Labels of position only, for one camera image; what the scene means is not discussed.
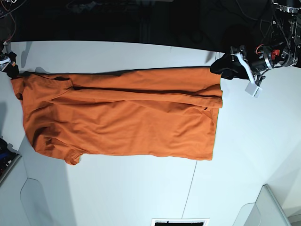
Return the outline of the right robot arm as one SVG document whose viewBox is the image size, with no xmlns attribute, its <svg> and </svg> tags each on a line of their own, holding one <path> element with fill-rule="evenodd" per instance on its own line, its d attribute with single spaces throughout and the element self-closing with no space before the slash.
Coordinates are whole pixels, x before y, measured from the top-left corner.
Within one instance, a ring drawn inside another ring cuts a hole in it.
<svg viewBox="0 0 301 226">
<path fill-rule="evenodd" d="M 10 50 L 10 43 L 16 33 L 16 20 L 13 12 L 17 9 L 16 0 L 0 1 L 0 71 L 11 79 L 19 75 L 16 63 L 17 54 Z"/>
</svg>

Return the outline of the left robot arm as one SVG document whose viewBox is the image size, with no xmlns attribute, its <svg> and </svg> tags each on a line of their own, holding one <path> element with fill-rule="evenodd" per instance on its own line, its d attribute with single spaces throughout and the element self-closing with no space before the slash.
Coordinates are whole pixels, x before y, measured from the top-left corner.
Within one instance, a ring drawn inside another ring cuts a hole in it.
<svg viewBox="0 0 301 226">
<path fill-rule="evenodd" d="M 249 65 L 256 85 L 265 79 L 265 73 L 281 67 L 301 66 L 301 2 L 299 0 L 269 0 L 271 10 L 268 28 L 256 44 L 250 33 L 238 27 L 229 28 L 223 38 L 225 54 L 211 66 L 210 72 L 222 78 L 247 80 L 246 69 L 238 61 L 242 55 Z"/>
</svg>

